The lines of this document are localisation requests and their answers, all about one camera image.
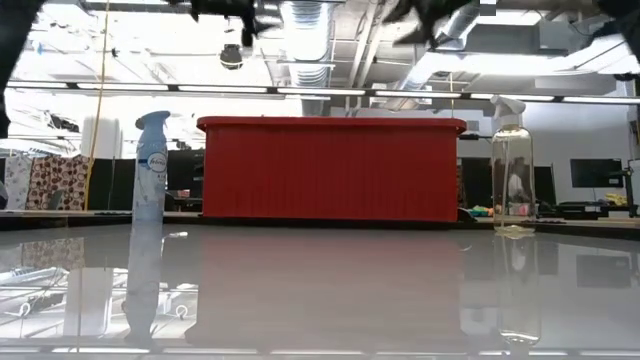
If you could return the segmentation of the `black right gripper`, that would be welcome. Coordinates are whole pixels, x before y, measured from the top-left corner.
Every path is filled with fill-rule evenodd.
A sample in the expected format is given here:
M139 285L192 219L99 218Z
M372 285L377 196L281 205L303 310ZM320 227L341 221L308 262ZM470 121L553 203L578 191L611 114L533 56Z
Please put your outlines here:
M445 16L451 16L455 11L472 3L472 0L406 0L401 1L396 8L389 12L383 20L384 24L391 24L405 19L414 9L423 21L435 21ZM428 45L437 48L437 30L435 22L422 23L412 32L394 41L395 46Z

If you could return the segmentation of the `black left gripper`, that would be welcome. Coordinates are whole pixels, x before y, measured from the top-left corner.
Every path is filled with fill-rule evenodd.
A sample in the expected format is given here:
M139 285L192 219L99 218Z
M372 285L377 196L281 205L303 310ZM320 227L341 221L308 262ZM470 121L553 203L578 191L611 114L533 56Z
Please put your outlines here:
M275 24L265 23L255 18L255 9L252 3L241 0L191 0L190 15L199 20L201 14L221 15L225 17L239 17L242 19L243 28L241 43L243 47L252 48L254 35L275 28Z

